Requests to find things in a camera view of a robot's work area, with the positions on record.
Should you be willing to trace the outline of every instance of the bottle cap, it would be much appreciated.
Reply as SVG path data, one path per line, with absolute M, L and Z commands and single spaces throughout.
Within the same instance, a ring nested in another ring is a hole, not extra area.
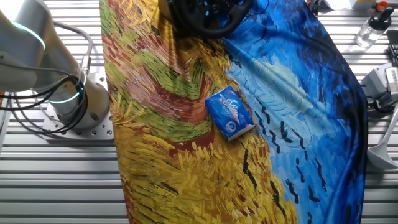
M 382 12 L 387 7 L 388 7 L 388 3 L 385 1 L 381 1 L 380 3 L 377 4 L 376 9 L 377 9 L 377 11 Z
M 390 15 L 394 12 L 391 7 L 385 8 L 381 13 L 375 13 L 369 18 L 369 26 L 375 30 L 384 31 L 391 25 Z

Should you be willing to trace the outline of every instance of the plastic bottle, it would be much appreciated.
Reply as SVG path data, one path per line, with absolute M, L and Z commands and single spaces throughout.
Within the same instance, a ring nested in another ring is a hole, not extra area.
M 380 14 L 373 14 L 355 36 L 355 42 L 366 49 L 370 48 L 391 25 L 391 7 L 385 8 Z

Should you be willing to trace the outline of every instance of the orange bottle cap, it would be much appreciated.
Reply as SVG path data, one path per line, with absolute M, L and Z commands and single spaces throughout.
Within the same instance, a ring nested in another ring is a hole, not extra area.
M 377 4 L 377 11 L 382 12 L 385 10 L 385 8 L 388 7 L 388 3 L 385 1 L 381 1 L 379 4 Z

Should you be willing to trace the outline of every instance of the black steering wheel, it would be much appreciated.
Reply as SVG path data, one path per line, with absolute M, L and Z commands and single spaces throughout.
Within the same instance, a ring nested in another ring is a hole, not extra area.
M 173 0 L 173 8 L 185 27 L 193 33 L 209 39 L 218 39 L 232 33 L 248 14 L 254 0 L 242 0 L 239 5 L 233 0 Z M 229 15 L 229 21 L 220 29 L 206 26 L 209 18 L 215 19 L 222 13 Z

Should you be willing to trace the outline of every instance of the led light ring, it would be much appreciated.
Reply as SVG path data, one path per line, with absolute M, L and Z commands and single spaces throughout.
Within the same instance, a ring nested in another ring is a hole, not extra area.
M 10 21 L 10 22 L 11 22 L 12 25 L 14 25 L 16 28 L 25 30 L 26 32 L 32 34 L 38 41 L 40 41 L 40 43 L 42 43 L 43 48 L 44 48 L 44 50 L 45 50 L 45 43 L 44 43 L 43 39 L 42 39 L 41 37 L 39 37 L 39 35 L 37 35 L 35 32 L 33 32 L 31 29 L 29 29 L 29 28 L 26 27 L 26 26 L 23 26 L 23 25 L 21 25 L 21 24 L 19 24 L 19 23 L 17 23 L 17 22 L 14 22 L 14 21 Z
M 86 75 L 84 75 L 84 77 L 85 77 L 85 78 L 84 78 L 84 80 L 83 80 L 83 86 L 86 85 Z M 69 98 L 69 99 L 67 99 L 67 100 L 63 100 L 63 101 L 50 101 L 50 100 L 47 100 L 47 102 L 49 102 L 49 103 L 66 103 L 66 102 L 69 102 L 69 101 L 75 99 L 78 95 L 79 95 L 79 92 L 76 93 L 73 97 L 71 97 L 71 98 Z

